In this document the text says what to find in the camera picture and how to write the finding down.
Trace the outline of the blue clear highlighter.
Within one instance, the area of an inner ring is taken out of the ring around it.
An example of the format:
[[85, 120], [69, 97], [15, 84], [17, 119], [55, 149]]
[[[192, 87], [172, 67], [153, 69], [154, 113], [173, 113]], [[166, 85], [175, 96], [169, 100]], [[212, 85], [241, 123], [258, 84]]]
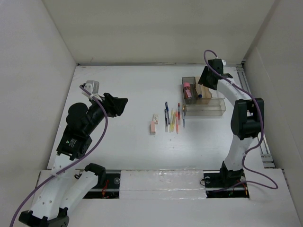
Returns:
[[183, 128], [185, 128], [185, 112], [182, 111], [182, 125], [183, 125]]

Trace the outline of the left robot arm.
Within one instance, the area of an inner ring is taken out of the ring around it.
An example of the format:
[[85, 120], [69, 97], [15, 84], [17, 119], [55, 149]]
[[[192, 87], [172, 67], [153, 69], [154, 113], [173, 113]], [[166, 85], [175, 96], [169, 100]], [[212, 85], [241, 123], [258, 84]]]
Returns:
[[57, 148], [51, 175], [38, 189], [42, 189], [35, 204], [20, 213], [19, 222], [29, 227], [66, 227], [69, 215], [93, 187], [101, 187], [106, 180], [106, 169], [90, 163], [76, 183], [73, 183], [77, 165], [99, 145], [92, 143], [91, 133], [102, 120], [120, 116], [127, 98], [90, 95], [91, 106], [75, 103], [69, 107], [66, 128]]

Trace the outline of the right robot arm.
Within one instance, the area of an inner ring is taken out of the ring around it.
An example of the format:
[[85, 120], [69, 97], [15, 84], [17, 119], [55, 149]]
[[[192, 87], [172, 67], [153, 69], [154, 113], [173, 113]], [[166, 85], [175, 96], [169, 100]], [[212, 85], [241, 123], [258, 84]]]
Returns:
[[229, 153], [218, 173], [204, 174], [206, 188], [225, 188], [239, 182], [243, 177], [243, 158], [253, 140], [261, 132], [261, 123], [256, 104], [236, 85], [230, 74], [224, 74], [222, 59], [207, 62], [199, 84], [222, 93], [233, 106], [231, 130], [233, 133]]

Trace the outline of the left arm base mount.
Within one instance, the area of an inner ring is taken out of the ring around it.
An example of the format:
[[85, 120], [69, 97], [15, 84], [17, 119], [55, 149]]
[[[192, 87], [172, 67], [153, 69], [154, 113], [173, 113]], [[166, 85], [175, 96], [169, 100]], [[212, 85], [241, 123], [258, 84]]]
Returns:
[[97, 185], [89, 190], [84, 199], [118, 199], [120, 192], [121, 171], [107, 170], [106, 178], [102, 185]]

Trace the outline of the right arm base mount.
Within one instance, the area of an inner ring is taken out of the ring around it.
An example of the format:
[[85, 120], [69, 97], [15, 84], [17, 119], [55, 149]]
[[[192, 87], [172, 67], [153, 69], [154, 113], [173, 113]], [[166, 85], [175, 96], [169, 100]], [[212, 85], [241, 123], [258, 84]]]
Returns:
[[249, 192], [245, 181], [244, 172], [206, 171], [200, 180], [200, 185], [206, 189], [206, 197], [214, 198], [249, 198]]

